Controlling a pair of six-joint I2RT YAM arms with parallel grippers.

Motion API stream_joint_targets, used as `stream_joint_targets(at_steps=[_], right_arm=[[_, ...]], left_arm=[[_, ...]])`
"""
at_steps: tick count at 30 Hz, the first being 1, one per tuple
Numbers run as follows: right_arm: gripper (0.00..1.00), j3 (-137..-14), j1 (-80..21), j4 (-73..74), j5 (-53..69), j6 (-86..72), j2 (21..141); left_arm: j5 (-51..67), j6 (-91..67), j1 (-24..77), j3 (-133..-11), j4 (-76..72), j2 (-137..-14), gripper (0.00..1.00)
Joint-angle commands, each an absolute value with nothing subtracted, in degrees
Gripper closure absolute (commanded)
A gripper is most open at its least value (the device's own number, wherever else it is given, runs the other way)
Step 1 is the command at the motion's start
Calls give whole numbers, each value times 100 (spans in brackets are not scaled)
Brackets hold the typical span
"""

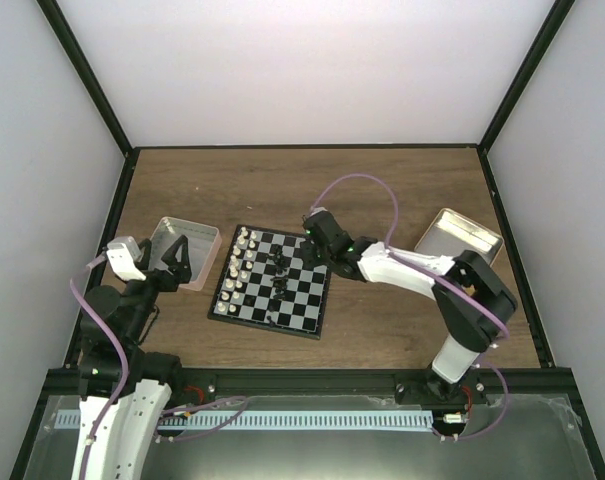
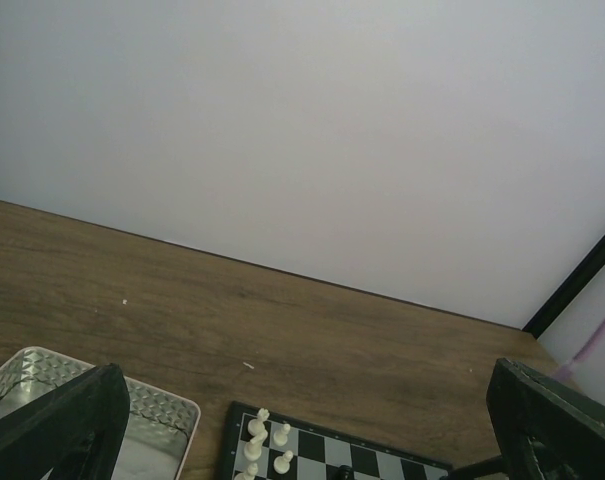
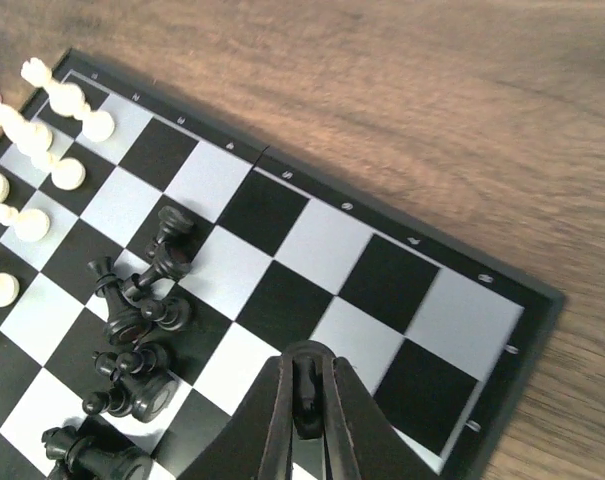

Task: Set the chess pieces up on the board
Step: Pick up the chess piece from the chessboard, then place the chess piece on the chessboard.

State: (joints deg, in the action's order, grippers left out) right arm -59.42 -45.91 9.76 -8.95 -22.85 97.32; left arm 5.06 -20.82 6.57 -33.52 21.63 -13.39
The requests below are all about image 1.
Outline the black queen chess piece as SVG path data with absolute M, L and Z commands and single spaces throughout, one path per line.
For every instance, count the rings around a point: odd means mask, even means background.
M 288 280 L 289 277 L 287 275 L 283 275 L 283 276 L 273 276 L 271 278 L 273 287 L 277 290 L 277 291 L 285 291 L 287 288 L 287 284 L 288 284 Z

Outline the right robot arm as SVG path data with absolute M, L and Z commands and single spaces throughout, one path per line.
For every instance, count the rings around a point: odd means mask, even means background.
M 326 266 L 342 278 L 392 285 L 436 303 L 448 334 L 425 374 L 424 390 L 433 400 L 453 400 L 469 369 L 508 336 L 518 302 L 478 253 L 429 256 L 395 249 L 387 240 L 353 239 L 324 208 L 304 217 L 303 228 L 305 267 Z

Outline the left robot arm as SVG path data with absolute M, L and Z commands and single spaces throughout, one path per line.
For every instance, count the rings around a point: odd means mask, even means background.
M 158 315 L 159 295 L 176 292 L 191 278 L 189 242 L 179 236 L 158 268 L 150 266 L 152 246 L 149 239 L 118 237 L 85 266 L 91 272 L 108 262 L 123 291 L 70 287 L 82 310 L 75 479 L 140 478 L 163 408 L 186 392 L 179 358 L 146 353 L 142 344 Z

